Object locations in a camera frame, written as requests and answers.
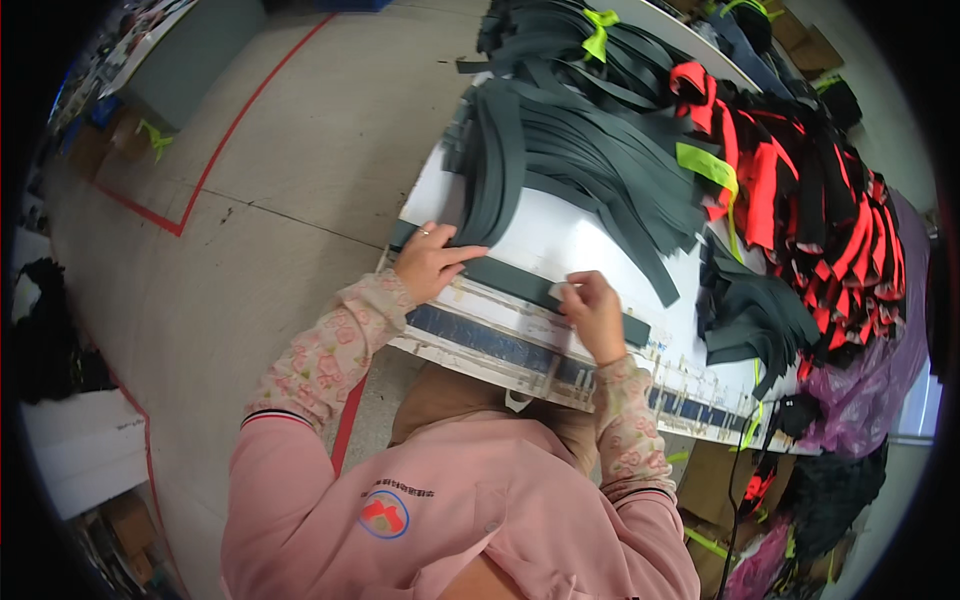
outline black cable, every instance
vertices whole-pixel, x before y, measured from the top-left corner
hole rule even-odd
[[[730,482],[727,484],[727,498],[730,500],[731,506],[733,506],[733,529],[730,532],[730,546],[727,548],[727,559],[723,563],[723,577],[720,579],[720,589],[717,591],[716,600],[723,600],[724,589],[727,587],[727,576],[730,574],[733,546],[736,544],[736,528],[740,525],[740,505],[733,499],[733,476],[736,474],[736,463],[740,458],[740,451],[743,447],[743,436],[747,431],[747,423],[753,419],[754,413],[760,407],[760,404],[773,404],[775,402],[779,402],[779,400],[760,402],[754,410],[750,411],[750,416],[744,419],[743,424],[740,425],[740,439],[736,443],[736,453],[733,455],[733,467],[730,469]],[[760,450],[760,461],[763,460],[766,454],[767,444],[764,444]]]

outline right hand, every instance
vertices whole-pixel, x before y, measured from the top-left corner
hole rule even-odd
[[[566,276],[560,312],[577,329],[580,341],[593,355],[597,367],[606,367],[627,355],[623,338],[620,298],[599,271]]]

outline hand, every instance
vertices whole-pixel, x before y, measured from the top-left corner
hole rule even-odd
[[[620,298],[607,280],[599,271],[571,273],[566,280],[560,312],[577,328],[597,366],[606,367],[626,356]]]
[[[444,248],[457,228],[427,221],[407,240],[394,263],[396,276],[407,286],[410,298],[423,304],[440,294],[453,277],[464,270],[461,261],[487,253],[485,246]]]

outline woman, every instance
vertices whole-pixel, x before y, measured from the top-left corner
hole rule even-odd
[[[561,311],[593,355],[593,415],[428,365],[391,447],[340,479],[320,435],[374,352],[486,248],[427,223],[342,290],[260,379],[230,460],[223,586],[246,598],[697,598],[676,485],[620,304],[574,273]],[[599,450],[603,483],[586,475]]]

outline floral sleeve cover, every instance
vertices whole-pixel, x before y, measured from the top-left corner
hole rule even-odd
[[[600,490],[614,506],[639,490],[656,488],[677,501],[673,470],[663,456],[664,441],[657,418],[647,404],[653,377],[638,369],[633,356],[598,369],[593,395],[597,418],[597,449],[603,479]]]
[[[393,269],[341,290],[317,324],[295,337],[260,377],[244,414],[290,411],[320,434],[367,373],[373,353],[403,331],[404,317],[415,307]]]

